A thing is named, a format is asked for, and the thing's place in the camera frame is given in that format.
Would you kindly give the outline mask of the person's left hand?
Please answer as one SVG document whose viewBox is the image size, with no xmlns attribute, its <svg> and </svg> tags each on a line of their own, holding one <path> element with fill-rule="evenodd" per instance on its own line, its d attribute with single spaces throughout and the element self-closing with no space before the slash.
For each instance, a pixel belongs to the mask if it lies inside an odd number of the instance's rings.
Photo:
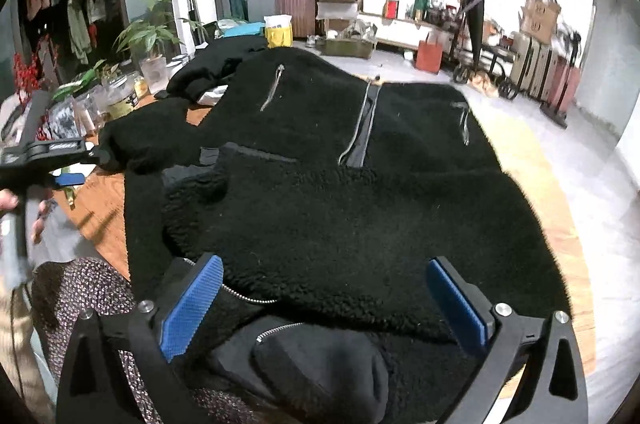
<svg viewBox="0 0 640 424">
<path fill-rule="evenodd" d="M 41 202 L 38 206 L 38 216 L 34 223 L 32 224 L 32 243 L 37 244 L 41 241 L 41 234 L 43 233 L 44 222 L 46 221 L 49 210 L 50 210 L 50 202 L 53 196 L 53 193 L 50 189 L 45 189 L 41 194 Z M 3 189 L 0 192 L 0 210 L 1 214 L 4 215 L 14 210 L 18 205 L 17 196 L 8 189 Z"/>
</svg>

